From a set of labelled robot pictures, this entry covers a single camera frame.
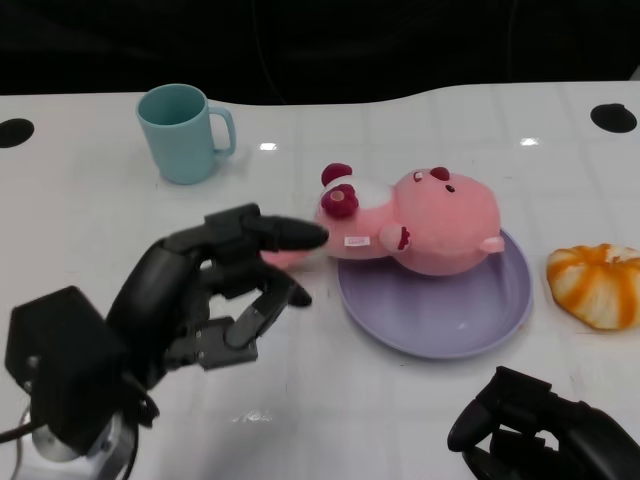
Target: toy nose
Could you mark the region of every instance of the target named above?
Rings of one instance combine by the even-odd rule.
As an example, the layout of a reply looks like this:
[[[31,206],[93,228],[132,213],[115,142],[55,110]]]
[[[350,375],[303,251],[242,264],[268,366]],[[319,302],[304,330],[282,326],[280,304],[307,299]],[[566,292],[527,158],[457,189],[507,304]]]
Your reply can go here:
[[[451,178],[451,174],[449,173],[449,170],[447,170],[444,167],[433,168],[429,173],[431,174],[432,177],[435,177],[438,180],[442,180],[443,182],[446,182]]]

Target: mug handle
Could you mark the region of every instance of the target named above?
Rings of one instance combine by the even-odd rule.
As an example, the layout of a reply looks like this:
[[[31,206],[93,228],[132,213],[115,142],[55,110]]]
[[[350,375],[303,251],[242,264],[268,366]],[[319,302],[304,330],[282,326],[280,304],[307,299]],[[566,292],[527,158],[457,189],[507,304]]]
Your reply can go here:
[[[224,107],[209,107],[209,115],[220,115],[229,131],[229,148],[216,148],[216,154],[233,155],[236,151],[236,126],[233,123],[231,112]]]

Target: orange bread roll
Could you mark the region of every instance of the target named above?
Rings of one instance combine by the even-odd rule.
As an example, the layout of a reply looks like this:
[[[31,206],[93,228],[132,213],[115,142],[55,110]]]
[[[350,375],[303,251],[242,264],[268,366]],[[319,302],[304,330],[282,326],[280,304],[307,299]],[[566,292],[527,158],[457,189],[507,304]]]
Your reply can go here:
[[[547,262],[553,298],[587,325],[622,330],[640,323],[640,252],[604,243],[556,250]]]

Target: pink stuffed toy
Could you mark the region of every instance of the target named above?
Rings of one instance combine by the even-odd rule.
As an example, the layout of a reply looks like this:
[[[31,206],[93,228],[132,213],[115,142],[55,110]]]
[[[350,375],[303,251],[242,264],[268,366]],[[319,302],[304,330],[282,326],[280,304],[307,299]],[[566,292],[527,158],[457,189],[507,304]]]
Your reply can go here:
[[[444,167],[415,170],[396,185],[352,175],[332,164],[315,221],[329,230],[327,252],[345,259],[393,256],[425,275],[469,270],[488,254],[504,250],[500,212],[485,185]],[[307,253],[265,254],[286,267]]]

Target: black hole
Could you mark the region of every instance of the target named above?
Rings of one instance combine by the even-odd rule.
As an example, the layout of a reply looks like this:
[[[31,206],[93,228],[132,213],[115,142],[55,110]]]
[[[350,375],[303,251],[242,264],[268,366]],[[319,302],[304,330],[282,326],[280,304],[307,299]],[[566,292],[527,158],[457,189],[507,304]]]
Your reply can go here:
[[[24,118],[13,118],[0,123],[0,148],[17,147],[33,135],[33,123]]]
[[[629,133],[638,126],[635,115],[619,103],[594,108],[591,111],[591,120],[603,130],[612,133]]]

